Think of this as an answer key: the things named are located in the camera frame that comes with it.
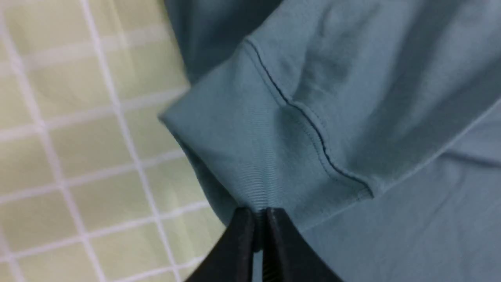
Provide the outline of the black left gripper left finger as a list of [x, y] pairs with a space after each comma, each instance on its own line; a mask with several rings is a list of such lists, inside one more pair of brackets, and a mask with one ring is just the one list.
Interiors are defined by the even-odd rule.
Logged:
[[255, 225], [251, 210], [236, 209], [218, 242], [186, 281], [252, 281]]

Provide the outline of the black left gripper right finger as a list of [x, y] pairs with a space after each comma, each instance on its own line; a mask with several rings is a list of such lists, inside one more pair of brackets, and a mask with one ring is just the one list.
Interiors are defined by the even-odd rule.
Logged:
[[263, 237], [264, 282], [341, 282], [315, 253], [284, 209], [267, 208]]

